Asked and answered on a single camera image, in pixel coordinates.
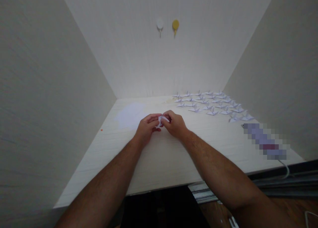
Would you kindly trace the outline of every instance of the wood grain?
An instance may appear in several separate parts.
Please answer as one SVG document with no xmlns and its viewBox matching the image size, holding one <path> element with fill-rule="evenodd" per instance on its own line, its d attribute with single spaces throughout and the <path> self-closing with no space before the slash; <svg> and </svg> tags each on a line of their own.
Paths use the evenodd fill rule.
<svg viewBox="0 0 318 228">
<path fill-rule="evenodd" d="M 228 123 L 229 116 L 194 113 L 186 108 L 176 108 L 172 97 L 118 99 L 105 119 L 101 129 L 77 167 L 55 207 L 66 206 L 83 187 L 107 164 L 133 137 L 135 130 L 119 129 L 114 120 L 117 113 L 131 103 L 144 104 L 144 112 L 163 113 L 173 110 L 183 116 L 187 127 L 227 156 L 244 172 L 282 166 L 276 160 L 266 160 L 247 138 L 241 123 Z M 288 150 L 287 164 L 303 162 L 293 150 Z M 154 133 L 145 147 L 134 172 L 128 194 L 135 194 L 165 187 L 201 181 L 190 156 L 182 144 L 165 128 Z"/>
</svg>

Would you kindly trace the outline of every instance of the yellow wall hook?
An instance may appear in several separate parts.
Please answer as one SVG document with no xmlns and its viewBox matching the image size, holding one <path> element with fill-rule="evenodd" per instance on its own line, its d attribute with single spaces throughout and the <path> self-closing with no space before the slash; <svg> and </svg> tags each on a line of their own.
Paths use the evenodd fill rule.
<svg viewBox="0 0 318 228">
<path fill-rule="evenodd" d="M 178 28 L 179 28 L 179 21 L 178 21 L 178 20 L 174 20 L 174 21 L 172 22 L 172 28 L 173 28 L 173 30 L 174 30 L 174 32 L 175 32 L 175 37 L 176 37 L 177 30 L 178 30 Z"/>
</svg>

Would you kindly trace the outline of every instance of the hairy forearm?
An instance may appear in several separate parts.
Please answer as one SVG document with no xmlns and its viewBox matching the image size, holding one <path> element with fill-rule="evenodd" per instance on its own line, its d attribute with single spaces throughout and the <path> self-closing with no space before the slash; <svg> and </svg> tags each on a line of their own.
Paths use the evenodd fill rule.
<svg viewBox="0 0 318 228">
<path fill-rule="evenodd" d="M 142 146 L 132 139 L 80 192 L 56 227 L 106 227 L 122 203 Z"/>
<path fill-rule="evenodd" d="M 236 209 L 265 196 L 234 163 L 193 132 L 187 131 L 181 142 L 201 177 L 228 208 Z"/>
</svg>

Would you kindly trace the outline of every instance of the white wall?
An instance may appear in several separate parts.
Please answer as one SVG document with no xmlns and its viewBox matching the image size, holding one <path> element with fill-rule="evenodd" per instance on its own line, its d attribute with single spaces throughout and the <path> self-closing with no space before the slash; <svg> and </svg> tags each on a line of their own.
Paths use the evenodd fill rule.
<svg viewBox="0 0 318 228">
<path fill-rule="evenodd" d="M 272 0 L 224 91 L 318 159 L 317 0 Z"/>
<path fill-rule="evenodd" d="M 116 97 L 64 0 L 0 4 L 0 226 L 38 227 Z"/>
<path fill-rule="evenodd" d="M 117 98 L 223 90 L 270 1 L 65 0 Z"/>
</svg>

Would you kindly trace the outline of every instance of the finger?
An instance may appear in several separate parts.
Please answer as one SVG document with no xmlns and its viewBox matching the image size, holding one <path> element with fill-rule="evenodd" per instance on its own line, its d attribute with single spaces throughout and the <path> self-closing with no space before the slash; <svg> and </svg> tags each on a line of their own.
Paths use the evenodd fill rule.
<svg viewBox="0 0 318 228">
<path fill-rule="evenodd" d="M 166 127 L 166 128 L 170 128 L 171 127 L 171 124 L 168 121 L 164 120 L 164 119 L 161 120 L 161 124 L 163 124 L 164 127 Z"/>
<path fill-rule="evenodd" d="M 147 115 L 144 119 L 142 119 L 143 121 L 145 121 L 145 122 L 148 122 L 151 118 L 153 118 L 153 117 L 159 117 L 159 116 L 161 116 L 161 113 L 157 113 L 157 114 L 149 114 L 149 115 Z"/>
<path fill-rule="evenodd" d="M 166 115 L 165 118 L 167 118 L 169 120 L 169 122 L 171 123 L 172 119 L 170 118 L 170 116 Z"/>
<path fill-rule="evenodd" d="M 167 116 L 169 116 L 171 119 L 173 119 L 175 116 L 175 113 L 172 110 L 168 110 L 168 111 L 163 113 L 163 116 L 166 118 L 167 118 Z"/>
<path fill-rule="evenodd" d="M 148 124 L 149 124 L 150 122 L 153 122 L 153 121 L 158 120 L 158 119 L 159 119 L 159 117 L 153 117 L 153 118 L 151 118 L 151 119 L 148 121 Z"/>
<path fill-rule="evenodd" d="M 152 128 L 152 132 L 155 132 L 155 131 L 161 131 L 161 129 L 160 128 Z"/>
<path fill-rule="evenodd" d="M 159 125 L 159 124 L 160 124 L 159 121 L 158 121 L 158 120 L 155 120 L 155 121 L 149 123 L 148 126 L 149 126 L 150 128 L 153 128 L 153 127 L 156 127 L 156 126 Z"/>
</svg>

